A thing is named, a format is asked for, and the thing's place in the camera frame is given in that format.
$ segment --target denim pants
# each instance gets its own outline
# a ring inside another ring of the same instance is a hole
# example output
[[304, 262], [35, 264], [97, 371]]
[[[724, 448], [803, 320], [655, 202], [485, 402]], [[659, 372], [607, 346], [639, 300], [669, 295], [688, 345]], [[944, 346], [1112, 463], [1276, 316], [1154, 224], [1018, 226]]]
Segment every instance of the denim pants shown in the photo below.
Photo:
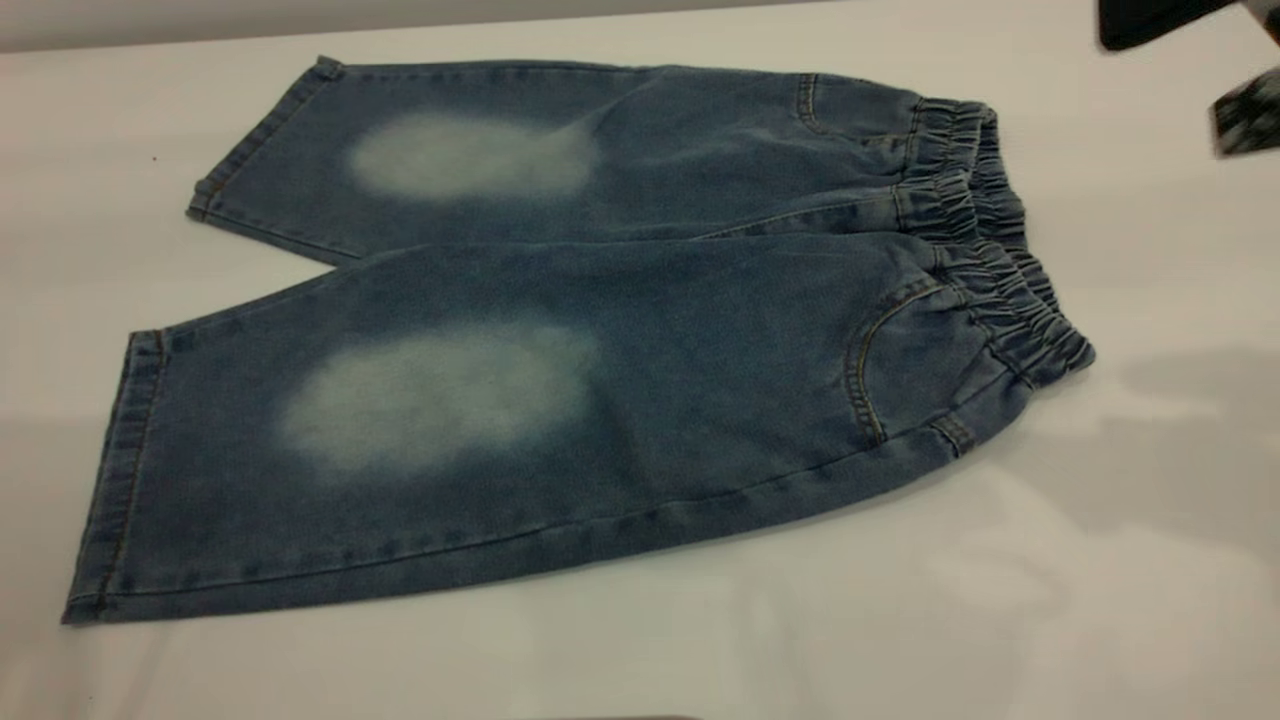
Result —
[[786, 523], [1093, 360], [995, 114], [836, 76], [321, 59], [188, 214], [335, 269], [129, 337], [65, 623]]

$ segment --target pocket stitching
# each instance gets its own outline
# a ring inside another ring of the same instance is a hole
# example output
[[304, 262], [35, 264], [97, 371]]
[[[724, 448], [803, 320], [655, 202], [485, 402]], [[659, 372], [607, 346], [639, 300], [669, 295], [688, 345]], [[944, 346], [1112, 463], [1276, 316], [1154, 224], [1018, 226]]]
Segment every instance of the pocket stitching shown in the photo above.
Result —
[[870, 351], [872, 341], [881, 327], [906, 309], [906, 306], [946, 288], [947, 286], [936, 282], [933, 278], [922, 278], [899, 288], [886, 300], [888, 307], [868, 327], [867, 332], [861, 333], [861, 343], [856, 360], [854, 360], [852, 352], [854, 343], [849, 345], [845, 354], [845, 391], [854, 406], [854, 418], [863, 434], [872, 443], [872, 447], [883, 445], [888, 439], [884, 436], [884, 427], [881, 424], [879, 416], [876, 414], [876, 407], [872, 405], [870, 396], [867, 392], [867, 355]]

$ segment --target stitched hem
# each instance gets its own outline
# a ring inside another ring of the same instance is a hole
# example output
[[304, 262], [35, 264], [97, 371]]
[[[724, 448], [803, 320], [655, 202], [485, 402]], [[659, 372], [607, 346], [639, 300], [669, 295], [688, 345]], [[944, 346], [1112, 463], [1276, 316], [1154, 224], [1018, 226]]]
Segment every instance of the stitched hem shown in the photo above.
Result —
[[215, 208], [218, 195], [227, 187], [246, 163], [266, 145], [293, 115], [315, 97], [326, 83], [339, 78], [346, 72], [342, 63], [330, 58], [319, 58], [316, 64], [302, 74], [284, 96], [275, 104], [270, 113], [243, 140], [232, 147], [232, 151], [209, 174], [196, 183], [196, 193], [187, 206], [187, 217], [193, 220], [205, 222], [211, 209]]
[[73, 597], [63, 623], [81, 623], [102, 611], [111, 580], [124, 555], [133, 498], [146, 450], [151, 414], [160, 391], [164, 338], [159, 331], [129, 336], [124, 369], [106, 439], [88, 523], [81, 538], [72, 580]]

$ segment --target elastic waistband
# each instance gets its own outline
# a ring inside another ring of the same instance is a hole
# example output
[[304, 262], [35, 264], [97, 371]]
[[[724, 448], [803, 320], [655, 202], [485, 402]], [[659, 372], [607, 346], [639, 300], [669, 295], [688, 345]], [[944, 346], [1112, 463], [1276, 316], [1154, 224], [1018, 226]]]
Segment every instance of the elastic waistband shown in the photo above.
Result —
[[902, 182], [902, 232], [929, 241], [938, 270], [968, 300], [992, 350], [1033, 387], [1093, 363], [1027, 247], [1025, 213], [1005, 174], [996, 113], [980, 102], [916, 105]]

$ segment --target denim fabric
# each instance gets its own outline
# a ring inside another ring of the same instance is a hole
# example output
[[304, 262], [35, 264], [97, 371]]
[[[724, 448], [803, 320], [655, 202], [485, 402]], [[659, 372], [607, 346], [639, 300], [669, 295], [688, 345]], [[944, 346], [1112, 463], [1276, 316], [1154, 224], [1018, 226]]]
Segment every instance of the denim fabric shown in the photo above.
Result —
[[1093, 359], [995, 114], [835, 76], [321, 59], [188, 213], [337, 268], [129, 338], [65, 623], [810, 516]]

